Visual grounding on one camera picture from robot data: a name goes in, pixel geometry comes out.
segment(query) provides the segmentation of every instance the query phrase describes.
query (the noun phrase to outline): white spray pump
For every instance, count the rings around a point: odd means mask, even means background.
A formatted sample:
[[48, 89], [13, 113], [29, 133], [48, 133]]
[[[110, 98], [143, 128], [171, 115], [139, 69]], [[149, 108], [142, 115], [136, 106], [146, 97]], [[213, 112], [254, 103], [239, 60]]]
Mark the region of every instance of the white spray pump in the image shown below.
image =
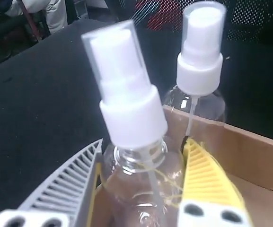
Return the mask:
[[214, 1], [200, 1], [184, 10], [182, 50], [177, 58], [177, 86], [191, 96], [186, 136], [190, 135], [198, 99], [213, 93], [220, 83], [220, 53], [226, 8]]
[[142, 149], [166, 134], [167, 122], [157, 88], [150, 83], [132, 21], [82, 36], [102, 96], [99, 104], [112, 143], [139, 150], [165, 227], [164, 202], [159, 194], [150, 150]]

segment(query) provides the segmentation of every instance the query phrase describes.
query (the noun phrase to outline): clear plastic bottle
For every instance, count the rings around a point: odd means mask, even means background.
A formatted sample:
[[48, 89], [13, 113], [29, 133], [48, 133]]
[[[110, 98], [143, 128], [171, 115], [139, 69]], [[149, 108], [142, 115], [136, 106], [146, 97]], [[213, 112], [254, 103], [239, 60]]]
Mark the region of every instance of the clear plastic bottle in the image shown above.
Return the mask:
[[[150, 149], [150, 159], [164, 199], [163, 212], [166, 224], [176, 226], [177, 205], [184, 178], [184, 163], [181, 153], [174, 149], [169, 138], [141, 148]], [[104, 153], [101, 180], [111, 197], [117, 227], [159, 227], [157, 204], [148, 177], [148, 167], [140, 165], [138, 150], [126, 150], [110, 144]]]
[[85, 34], [82, 40], [112, 142], [103, 155], [101, 181], [112, 201], [115, 226], [176, 226], [185, 165], [164, 137], [167, 122], [133, 21]]
[[[223, 62], [220, 45], [225, 14], [224, 5], [215, 1], [196, 2], [184, 10], [177, 85], [167, 92], [163, 101], [172, 110], [189, 114], [185, 139], [191, 136], [203, 142], [209, 152], [216, 149], [217, 141], [207, 139], [206, 122], [201, 123], [195, 116], [222, 123], [226, 119], [226, 104], [217, 90]], [[192, 127], [194, 118], [196, 127]]]

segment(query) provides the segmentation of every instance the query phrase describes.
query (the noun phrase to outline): black table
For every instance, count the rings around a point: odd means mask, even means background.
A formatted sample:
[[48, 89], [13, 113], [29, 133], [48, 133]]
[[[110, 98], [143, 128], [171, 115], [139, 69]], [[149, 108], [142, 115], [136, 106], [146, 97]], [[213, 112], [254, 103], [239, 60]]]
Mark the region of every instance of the black table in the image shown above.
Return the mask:
[[[0, 65], [0, 210], [16, 208], [50, 173], [107, 135], [80, 20]], [[161, 96], [175, 84], [180, 35], [138, 30]], [[273, 138], [273, 47], [224, 41], [220, 90], [228, 123]]]

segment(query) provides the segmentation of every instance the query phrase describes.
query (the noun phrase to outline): cardboard box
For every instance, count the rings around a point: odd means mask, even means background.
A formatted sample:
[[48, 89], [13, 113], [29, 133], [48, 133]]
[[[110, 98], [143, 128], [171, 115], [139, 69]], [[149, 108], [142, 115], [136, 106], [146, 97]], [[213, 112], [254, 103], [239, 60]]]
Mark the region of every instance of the cardboard box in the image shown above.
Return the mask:
[[[188, 114], [165, 106], [168, 136], [179, 146], [188, 123]], [[255, 227], [273, 227], [273, 140], [257, 134], [195, 117], [193, 126], [205, 127], [207, 143], [218, 144], [214, 157], [243, 195]], [[108, 197], [98, 187], [92, 217], [93, 227], [110, 227], [113, 218]]]

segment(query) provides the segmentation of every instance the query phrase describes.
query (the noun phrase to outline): chair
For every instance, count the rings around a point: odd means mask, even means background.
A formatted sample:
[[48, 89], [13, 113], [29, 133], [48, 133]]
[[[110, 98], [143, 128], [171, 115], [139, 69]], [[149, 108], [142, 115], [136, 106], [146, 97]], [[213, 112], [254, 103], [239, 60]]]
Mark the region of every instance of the chair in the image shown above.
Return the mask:
[[[198, 0], [105, 0], [120, 21], [133, 19], [136, 26], [151, 30], [182, 29], [185, 7]], [[218, 0], [227, 7], [224, 35], [229, 40], [266, 42], [265, 30], [273, 26], [273, 0]]]
[[[17, 17], [8, 17], [0, 13], [0, 38], [2, 38], [4, 35], [11, 32], [17, 27], [22, 27], [23, 29], [25, 29], [25, 24], [29, 24], [29, 26], [31, 27], [32, 33], [38, 42], [42, 40], [42, 37], [49, 36], [50, 32], [47, 27], [43, 12], [38, 12], [36, 14], [31, 15], [28, 13], [23, 1], [18, 0], [18, 2], [23, 11], [23, 15], [20, 15]], [[43, 30], [44, 30], [43, 36], [40, 35], [40, 32], [38, 31], [35, 23], [42, 23]]]

